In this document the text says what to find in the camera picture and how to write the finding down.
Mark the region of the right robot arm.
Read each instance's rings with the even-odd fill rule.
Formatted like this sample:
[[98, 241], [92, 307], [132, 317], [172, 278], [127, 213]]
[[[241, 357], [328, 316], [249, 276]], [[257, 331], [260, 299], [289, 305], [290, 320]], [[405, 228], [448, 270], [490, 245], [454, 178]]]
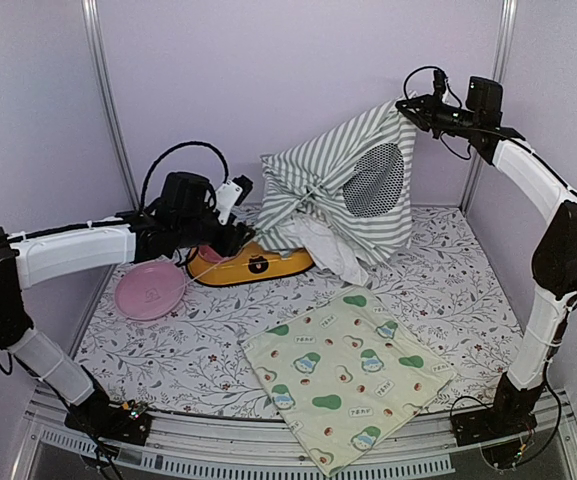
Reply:
[[466, 100], [450, 105], [446, 101], [452, 93], [447, 74], [437, 66], [430, 70], [432, 93], [406, 93], [397, 101], [397, 110], [437, 140], [444, 136], [466, 140], [469, 148], [521, 190], [546, 223], [532, 256], [535, 290], [522, 344], [499, 380], [498, 404], [485, 415], [489, 432], [505, 436], [522, 422], [522, 405], [534, 404], [541, 395], [568, 317], [577, 308], [577, 191], [522, 134], [502, 126], [501, 84], [473, 76]]

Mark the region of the avocado print cushion mat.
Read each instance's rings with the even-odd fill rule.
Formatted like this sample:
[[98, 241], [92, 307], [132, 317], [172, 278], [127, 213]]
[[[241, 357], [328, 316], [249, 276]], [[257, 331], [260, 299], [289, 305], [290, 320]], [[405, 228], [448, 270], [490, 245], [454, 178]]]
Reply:
[[368, 289], [242, 344], [271, 404], [326, 477], [402, 428], [456, 378]]

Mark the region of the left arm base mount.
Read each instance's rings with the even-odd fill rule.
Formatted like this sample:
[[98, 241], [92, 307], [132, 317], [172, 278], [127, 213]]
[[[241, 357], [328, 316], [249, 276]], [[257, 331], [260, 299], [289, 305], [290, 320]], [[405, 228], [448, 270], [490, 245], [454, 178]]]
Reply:
[[113, 402], [98, 383], [92, 394], [80, 405], [66, 403], [65, 426], [95, 439], [108, 439], [144, 446], [150, 434], [153, 418], [146, 403], [129, 400]]

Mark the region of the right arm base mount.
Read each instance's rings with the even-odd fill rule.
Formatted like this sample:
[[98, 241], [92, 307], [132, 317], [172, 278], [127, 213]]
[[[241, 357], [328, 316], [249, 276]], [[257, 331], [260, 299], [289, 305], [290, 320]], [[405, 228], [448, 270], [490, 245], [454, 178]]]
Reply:
[[512, 470], [525, 460], [537, 427], [534, 414], [505, 415], [470, 395], [458, 397], [449, 410], [451, 432], [459, 447], [482, 445], [485, 462], [495, 470]]

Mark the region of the striped fabric pet tent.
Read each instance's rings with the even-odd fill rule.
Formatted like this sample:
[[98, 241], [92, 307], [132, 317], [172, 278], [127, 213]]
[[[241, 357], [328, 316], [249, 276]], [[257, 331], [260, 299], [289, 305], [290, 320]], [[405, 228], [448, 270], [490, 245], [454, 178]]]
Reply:
[[390, 100], [262, 156], [257, 243], [283, 256], [305, 249], [317, 267], [365, 285], [368, 267], [410, 243], [415, 139], [415, 126]]

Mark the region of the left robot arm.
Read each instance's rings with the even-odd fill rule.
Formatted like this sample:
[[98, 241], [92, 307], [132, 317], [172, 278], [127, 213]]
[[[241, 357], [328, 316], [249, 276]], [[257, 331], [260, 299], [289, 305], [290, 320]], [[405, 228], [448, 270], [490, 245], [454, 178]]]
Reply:
[[0, 228], [0, 350], [28, 367], [70, 405], [96, 434], [116, 426], [116, 412], [99, 397], [93, 378], [39, 332], [22, 293], [41, 282], [109, 265], [172, 258], [186, 248], [210, 246], [222, 257], [236, 255], [254, 231], [232, 213], [253, 188], [239, 176], [213, 188], [200, 175], [167, 175], [149, 206], [100, 221], [7, 234]]

